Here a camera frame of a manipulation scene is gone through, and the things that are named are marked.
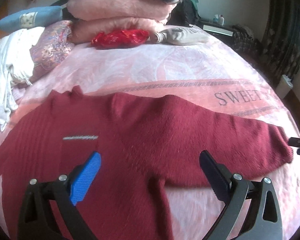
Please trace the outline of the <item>dark red knit sweater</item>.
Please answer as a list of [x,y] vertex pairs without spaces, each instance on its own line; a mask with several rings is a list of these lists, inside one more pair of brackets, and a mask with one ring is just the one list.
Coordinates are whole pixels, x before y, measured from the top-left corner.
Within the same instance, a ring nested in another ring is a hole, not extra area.
[[172,239],[165,184],[202,187],[199,155],[254,179],[293,160],[281,127],[216,113],[178,96],[51,92],[0,146],[2,206],[11,239],[31,179],[52,181],[101,155],[78,210],[98,239]]

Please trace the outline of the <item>dark patterned curtain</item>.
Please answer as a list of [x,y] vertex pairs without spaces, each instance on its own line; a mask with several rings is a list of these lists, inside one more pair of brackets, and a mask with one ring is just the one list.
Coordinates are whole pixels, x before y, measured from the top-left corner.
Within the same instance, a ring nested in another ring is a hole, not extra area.
[[269,0],[261,62],[272,85],[300,69],[300,0]]

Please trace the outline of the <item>dark bedside table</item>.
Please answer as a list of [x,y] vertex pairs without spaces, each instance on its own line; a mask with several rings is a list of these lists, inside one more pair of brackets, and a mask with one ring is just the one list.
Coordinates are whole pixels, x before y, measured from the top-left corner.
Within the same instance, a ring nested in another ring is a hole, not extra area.
[[198,27],[202,28],[203,31],[215,36],[217,38],[233,38],[235,30],[230,27],[225,27],[217,23],[199,21],[197,23]]

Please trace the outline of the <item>white bottle on table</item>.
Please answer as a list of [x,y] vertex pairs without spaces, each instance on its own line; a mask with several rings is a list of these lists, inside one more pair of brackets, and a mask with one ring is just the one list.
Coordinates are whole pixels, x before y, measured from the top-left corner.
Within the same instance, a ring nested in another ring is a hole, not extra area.
[[219,15],[219,17],[218,17],[218,24],[219,25],[224,25],[224,21],[225,21],[224,17],[222,15]]

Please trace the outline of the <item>grey white folded garment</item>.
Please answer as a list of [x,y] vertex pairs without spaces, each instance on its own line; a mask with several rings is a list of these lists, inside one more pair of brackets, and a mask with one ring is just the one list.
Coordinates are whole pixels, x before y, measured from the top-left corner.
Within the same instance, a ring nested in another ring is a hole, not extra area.
[[152,43],[168,43],[175,46],[187,46],[206,43],[209,35],[197,26],[174,27],[150,35]]

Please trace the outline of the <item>white crumpled garment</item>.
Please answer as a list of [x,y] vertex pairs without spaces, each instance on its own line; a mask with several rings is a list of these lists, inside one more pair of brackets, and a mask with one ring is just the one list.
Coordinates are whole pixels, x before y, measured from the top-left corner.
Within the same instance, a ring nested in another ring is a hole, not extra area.
[[44,27],[19,29],[0,39],[0,130],[4,131],[18,105],[12,95],[12,87],[30,85],[34,69],[30,49],[35,46]]

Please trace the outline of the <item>floral patterned pillow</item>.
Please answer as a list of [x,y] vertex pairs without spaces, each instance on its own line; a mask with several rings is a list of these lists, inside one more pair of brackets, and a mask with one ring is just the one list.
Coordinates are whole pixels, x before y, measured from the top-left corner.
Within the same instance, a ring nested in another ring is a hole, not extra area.
[[30,82],[51,72],[69,55],[74,44],[68,40],[71,36],[72,21],[62,20],[46,27],[37,44],[30,49],[34,68]]

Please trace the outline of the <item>lower folded pink blanket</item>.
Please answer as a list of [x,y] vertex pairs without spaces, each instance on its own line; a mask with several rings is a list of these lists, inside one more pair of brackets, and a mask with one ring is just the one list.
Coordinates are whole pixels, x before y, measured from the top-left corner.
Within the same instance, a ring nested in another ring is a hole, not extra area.
[[113,17],[98,20],[78,20],[71,26],[69,41],[74,44],[90,42],[98,33],[111,33],[116,30],[142,29],[149,32],[160,32],[165,29],[168,19],[156,21],[139,17]]

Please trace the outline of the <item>red shiny plastic bag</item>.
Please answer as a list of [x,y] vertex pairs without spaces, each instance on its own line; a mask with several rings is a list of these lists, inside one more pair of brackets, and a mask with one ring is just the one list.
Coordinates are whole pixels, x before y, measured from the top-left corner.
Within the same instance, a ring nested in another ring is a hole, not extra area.
[[149,32],[142,29],[115,30],[111,33],[98,33],[91,45],[98,49],[133,48],[144,44],[149,38]]

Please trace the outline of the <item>blue pillow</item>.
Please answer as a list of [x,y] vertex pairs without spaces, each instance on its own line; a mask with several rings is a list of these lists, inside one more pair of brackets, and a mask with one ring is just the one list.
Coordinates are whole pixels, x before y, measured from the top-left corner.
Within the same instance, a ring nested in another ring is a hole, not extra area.
[[34,7],[6,16],[0,20],[0,30],[13,33],[19,29],[47,27],[63,18],[61,6]]

